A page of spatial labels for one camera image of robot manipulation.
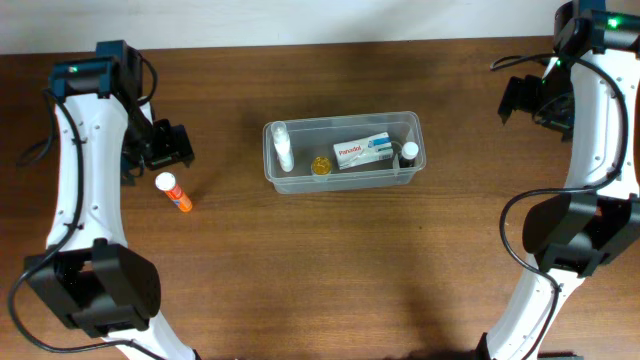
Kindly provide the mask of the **orange tube white cap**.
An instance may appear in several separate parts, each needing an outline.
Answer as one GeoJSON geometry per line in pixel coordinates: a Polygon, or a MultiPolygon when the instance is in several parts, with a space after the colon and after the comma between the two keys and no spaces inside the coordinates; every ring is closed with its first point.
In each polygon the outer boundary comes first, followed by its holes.
{"type": "Polygon", "coordinates": [[[155,178],[156,187],[164,192],[171,201],[184,213],[190,212],[193,204],[189,196],[177,183],[176,177],[170,172],[162,172],[155,178]]]}

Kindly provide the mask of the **dark bottle white cap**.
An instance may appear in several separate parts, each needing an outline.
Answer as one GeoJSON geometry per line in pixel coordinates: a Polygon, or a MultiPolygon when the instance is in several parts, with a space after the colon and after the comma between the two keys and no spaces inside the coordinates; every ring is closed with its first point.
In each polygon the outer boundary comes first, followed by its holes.
{"type": "Polygon", "coordinates": [[[398,161],[400,168],[410,168],[415,164],[417,155],[419,154],[419,146],[415,142],[406,142],[401,149],[398,161]]]}

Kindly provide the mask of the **white translucent spray bottle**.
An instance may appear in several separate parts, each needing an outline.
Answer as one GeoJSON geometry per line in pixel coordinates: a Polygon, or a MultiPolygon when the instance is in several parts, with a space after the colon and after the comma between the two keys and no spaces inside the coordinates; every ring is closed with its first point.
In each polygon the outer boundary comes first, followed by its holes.
{"type": "Polygon", "coordinates": [[[291,172],[294,168],[294,156],[286,124],[277,121],[270,129],[280,166],[284,172],[291,172]]]}

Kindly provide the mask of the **white Panadol medicine box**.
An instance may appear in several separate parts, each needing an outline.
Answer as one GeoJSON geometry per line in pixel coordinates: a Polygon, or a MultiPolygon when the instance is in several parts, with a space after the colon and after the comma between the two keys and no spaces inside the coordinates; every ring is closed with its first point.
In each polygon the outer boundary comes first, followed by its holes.
{"type": "Polygon", "coordinates": [[[387,160],[394,154],[387,132],[334,144],[333,150],[340,170],[387,160]]]}

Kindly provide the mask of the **small jar gold lid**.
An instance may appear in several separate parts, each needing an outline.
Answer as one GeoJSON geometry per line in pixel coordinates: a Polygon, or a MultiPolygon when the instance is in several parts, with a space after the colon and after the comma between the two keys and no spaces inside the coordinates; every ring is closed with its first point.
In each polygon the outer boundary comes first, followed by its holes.
{"type": "Polygon", "coordinates": [[[318,156],[311,163],[313,176],[326,176],[332,172],[332,164],[328,157],[318,156]]]}

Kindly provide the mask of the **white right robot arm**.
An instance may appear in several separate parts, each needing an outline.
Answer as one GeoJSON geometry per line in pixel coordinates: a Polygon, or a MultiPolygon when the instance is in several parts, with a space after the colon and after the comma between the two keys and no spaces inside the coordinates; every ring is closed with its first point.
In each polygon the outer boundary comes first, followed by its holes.
{"type": "Polygon", "coordinates": [[[602,1],[572,0],[555,14],[553,47],[540,76],[508,82],[498,113],[516,112],[572,146],[565,184],[536,191],[524,221],[522,276],[478,359],[537,359],[567,298],[639,237],[634,164],[639,19],[602,1]]]}

